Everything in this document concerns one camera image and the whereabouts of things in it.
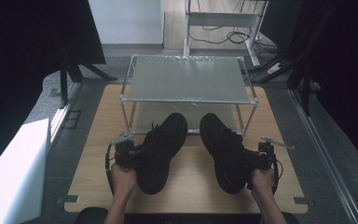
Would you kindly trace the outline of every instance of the shoelace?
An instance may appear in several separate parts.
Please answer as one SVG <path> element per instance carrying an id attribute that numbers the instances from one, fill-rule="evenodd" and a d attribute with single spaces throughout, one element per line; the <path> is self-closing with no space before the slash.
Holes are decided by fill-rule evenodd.
<path id="1" fill-rule="evenodd" d="M 144 146 L 152 147 L 154 146 L 158 141 L 161 139 L 167 137 L 170 134 L 170 132 L 164 132 L 159 128 L 159 125 L 154 126 L 154 122 L 152 122 L 152 130 L 147 133 L 145 140 L 144 140 Z"/>
<path id="2" fill-rule="evenodd" d="M 240 150 L 243 150 L 242 157 L 239 159 L 248 169 L 268 169 L 268 167 L 270 167 L 270 165 L 272 164 L 272 159 L 269 158 L 268 155 L 246 149 L 242 144 L 243 138 L 240 134 L 232 132 L 231 129 L 225 129 L 223 131 L 223 136 L 224 149 L 227 151 L 228 154 L 230 154 L 232 150 L 234 150 L 234 148 L 236 150 L 238 150 L 238 148 Z"/>

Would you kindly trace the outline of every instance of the glass table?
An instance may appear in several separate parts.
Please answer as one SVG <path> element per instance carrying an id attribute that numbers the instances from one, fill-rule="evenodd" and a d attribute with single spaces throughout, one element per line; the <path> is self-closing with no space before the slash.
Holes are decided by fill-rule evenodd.
<path id="1" fill-rule="evenodd" d="M 245 135 L 258 105 L 244 59 L 210 56 L 133 55 L 119 101 L 129 133 L 147 133 L 172 112 L 199 133 L 200 119 L 213 112 Z M 239 105 L 251 107 L 247 120 Z"/>

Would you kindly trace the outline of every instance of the metal bracket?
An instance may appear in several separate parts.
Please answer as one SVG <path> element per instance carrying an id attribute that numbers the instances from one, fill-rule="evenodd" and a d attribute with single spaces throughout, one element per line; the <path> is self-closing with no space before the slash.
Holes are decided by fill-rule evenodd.
<path id="1" fill-rule="evenodd" d="M 266 142 L 269 142 L 269 143 L 272 143 L 272 144 L 275 144 L 275 145 L 278 145 L 278 146 L 281 146 L 281 147 L 286 147 L 287 149 L 295 149 L 295 147 L 287 146 L 284 143 L 277 142 L 277 141 L 273 140 L 270 137 L 262 136 L 261 139 L 263 139 Z"/>
<path id="2" fill-rule="evenodd" d="M 125 142 L 127 140 L 130 140 L 132 138 L 133 138 L 132 133 L 122 132 L 118 135 L 117 138 L 115 138 L 115 140 L 112 141 L 111 145 L 116 145 L 116 144 Z"/>

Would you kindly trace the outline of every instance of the black sneaker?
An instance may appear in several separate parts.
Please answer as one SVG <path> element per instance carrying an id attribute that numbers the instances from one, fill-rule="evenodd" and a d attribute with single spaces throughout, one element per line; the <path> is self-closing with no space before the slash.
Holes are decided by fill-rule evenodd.
<path id="1" fill-rule="evenodd" d="M 167 181 L 171 159 L 176 155 L 187 137 L 187 122 L 179 113 L 170 114 L 161 125 L 146 134 L 143 146 L 146 162 L 135 168 L 138 186 L 146 194 L 160 192 Z"/>
<path id="2" fill-rule="evenodd" d="M 254 169 L 268 169 L 271 165 L 266 155 L 244 148 L 242 136 L 232 132 L 213 113 L 202 117 L 200 135 L 213 156 L 217 182 L 227 193 L 238 193 Z"/>

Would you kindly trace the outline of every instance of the white wall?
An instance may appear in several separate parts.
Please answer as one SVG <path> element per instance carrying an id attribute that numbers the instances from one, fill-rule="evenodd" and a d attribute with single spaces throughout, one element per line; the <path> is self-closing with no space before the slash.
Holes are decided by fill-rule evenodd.
<path id="1" fill-rule="evenodd" d="M 89 0 L 102 44 L 162 44 L 161 0 Z"/>

